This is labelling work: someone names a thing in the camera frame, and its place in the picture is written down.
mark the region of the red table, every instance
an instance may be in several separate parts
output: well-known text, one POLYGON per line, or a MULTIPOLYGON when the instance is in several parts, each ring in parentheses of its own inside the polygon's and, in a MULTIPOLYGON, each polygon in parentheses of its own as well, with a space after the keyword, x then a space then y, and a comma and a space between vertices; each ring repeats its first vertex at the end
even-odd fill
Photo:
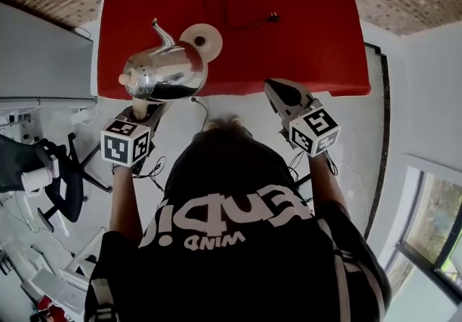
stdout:
POLYGON ((370 92, 365 47, 354 0, 104 0, 98 52, 98 94, 130 99, 118 84, 127 59, 160 45, 153 18, 175 39, 209 23, 223 49, 209 64, 201 95, 263 91, 268 77, 292 79, 334 96, 370 92), (277 12, 280 22, 233 30, 277 12))

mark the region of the metal teapot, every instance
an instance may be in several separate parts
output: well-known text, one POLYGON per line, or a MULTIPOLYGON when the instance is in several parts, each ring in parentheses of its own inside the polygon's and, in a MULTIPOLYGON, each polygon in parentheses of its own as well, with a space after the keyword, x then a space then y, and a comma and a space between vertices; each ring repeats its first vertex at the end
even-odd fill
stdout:
POLYGON ((195 95, 205 84, 207 63, 190 43, 176 43, 157 19, 152 27, 162 45, 130 57, 119 82, 131 96, 155 103, 195 95))

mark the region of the kettle spout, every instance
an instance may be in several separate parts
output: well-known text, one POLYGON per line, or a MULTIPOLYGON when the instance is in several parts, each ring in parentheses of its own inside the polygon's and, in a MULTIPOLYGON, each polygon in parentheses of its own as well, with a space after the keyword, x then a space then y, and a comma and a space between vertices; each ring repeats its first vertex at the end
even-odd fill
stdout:
POLYGON ((162 46, 155 51, 156 53, 175 46, 175 41, 173 40, 172 36, 170 36, 161 27, 159 27, 159 25, 157 25, 157 18, 152 21, 152 27, 155 29, 160 39, 162 40, 162 46))

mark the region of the black and white cube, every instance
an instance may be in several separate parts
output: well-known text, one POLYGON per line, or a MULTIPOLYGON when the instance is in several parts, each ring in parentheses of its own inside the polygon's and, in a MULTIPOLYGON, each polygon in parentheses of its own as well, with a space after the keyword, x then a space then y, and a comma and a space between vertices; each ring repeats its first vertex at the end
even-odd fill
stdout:
POLYGON ((151 128, 110 119, 101 131, 101 157, 131 167, 148 155, 151 128))
POLYGON ((341 126, 319 108, 290 121, 289 129, 290 141, 315 157, 337 143, 341 126))

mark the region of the window frame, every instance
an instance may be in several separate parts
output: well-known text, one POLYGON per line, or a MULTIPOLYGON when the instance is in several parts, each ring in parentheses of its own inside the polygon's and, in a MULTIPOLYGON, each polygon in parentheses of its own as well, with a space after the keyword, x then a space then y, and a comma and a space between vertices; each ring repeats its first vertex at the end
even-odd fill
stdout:
POLYGON ((446 258, 449 256, 454 245, 457 242, 458 234, 462 231, 462 205, 459 207, 458 213, 451 227, 448 239, 446 240, 443 249, 438 255, 436 261, 432 263, 426 259, 419 251, 406 242, 412 225, 419 209, 422 200, 422 192, 427 175, 432 174, 439 179, 443 179, 462 187, 462 172, 451 167, 437 164, 429 160, 416 157, 414 155, 404 155, 407 165, 420 171, 417 182, 414 198, 409 210, 408 217, 404 223, 401 236, 395 250, 388 261, 385 271, 388 273, 398 258, 399 253, 405 256, 413 265, 415 265, 425 276, 427 276, 442 292, 444 292, 454 304, 462 303, 462 290, 457 285, 451 282, 440 270, 446 258))

